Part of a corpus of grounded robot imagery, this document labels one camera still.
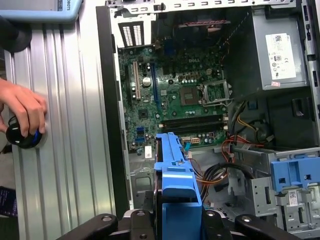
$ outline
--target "ram slot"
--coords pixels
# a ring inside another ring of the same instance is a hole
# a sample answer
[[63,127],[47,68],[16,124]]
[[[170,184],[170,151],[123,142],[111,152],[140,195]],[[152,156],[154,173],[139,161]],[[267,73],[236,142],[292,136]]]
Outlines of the ram slot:
[[201,116],[192,118],[170,119],[162,121],[162,132],[179,134],[212,132],[224,129],[221,115]]
[[137,100],[140,100],[141,99],[141,92],[140,92],[138,62],[134,61],[132,64],[133,64],[133,75],[134,75],[134,82],[135,82],[135,98]]

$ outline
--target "yellow wire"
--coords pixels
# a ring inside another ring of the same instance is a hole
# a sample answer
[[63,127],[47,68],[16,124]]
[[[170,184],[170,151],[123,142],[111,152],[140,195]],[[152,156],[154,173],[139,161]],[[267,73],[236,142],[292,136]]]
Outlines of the yellow wire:
[[247,124],[246,122],[242,121],[241,118],[240,118],[240,115],[237,117],[236,121],[237,121],[239,124],[241,124],[241,125],[243,125],[243,126],[246,126],[246,127],[250,128],[250,129],[252,129],[252,130],[255,131],[255,132],[257,131],[254,127],[252,127],[252,126],[250,126],[249,124]]

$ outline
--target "chip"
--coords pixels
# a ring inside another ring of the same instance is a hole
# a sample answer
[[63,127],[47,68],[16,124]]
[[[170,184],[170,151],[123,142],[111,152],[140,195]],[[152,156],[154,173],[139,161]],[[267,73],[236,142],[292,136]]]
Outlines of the chip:
[[179,90],[182,106],[199,104],[199,96],[196,87],[183,87]]
[[140,109],[138,111],[139,119],[147,119],[148,118],[148,110],[147,109]]

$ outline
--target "blue plastic bracket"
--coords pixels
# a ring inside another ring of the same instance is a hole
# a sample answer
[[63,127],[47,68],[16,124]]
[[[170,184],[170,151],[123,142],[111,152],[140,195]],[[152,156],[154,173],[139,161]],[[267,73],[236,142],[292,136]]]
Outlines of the blue plastic bracket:
[[285,187],[297,186],[303,189],[308,184],[320,183],[320,157],[305,157],[271,162],[273,189],[281,192]]
[[83,0],[61,0],[59,10],[1,10],[0,16],[7,20],[28,23],[69,23],[77,16]]
[[156,139],[161,141],[158,151],[163,159],[154,165],[162,172],[162,239],[200,240],[202,201],[193,167],[176,135],[157,134]]

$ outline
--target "white label sticker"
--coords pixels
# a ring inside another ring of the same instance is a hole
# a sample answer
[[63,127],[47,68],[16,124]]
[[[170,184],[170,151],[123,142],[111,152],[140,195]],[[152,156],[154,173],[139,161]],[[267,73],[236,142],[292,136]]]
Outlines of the white label sticker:
[[144,147],[144,158],[145,159],[152,158],[152,148],[151,148],[151,146],[145,146]]
[[289,205],[291,207],[298,206],[297,190],[288,191],[288,196],[289,196]]
[[271,34],[265,39],[272,80],[297,77],[290,36],[286,33]]
[[280,82],[277,82],[277,81],[272,81],[272,82],[271,82],[271,86],[280,87],[280,86],[281,86],[281,83],[280,83]]

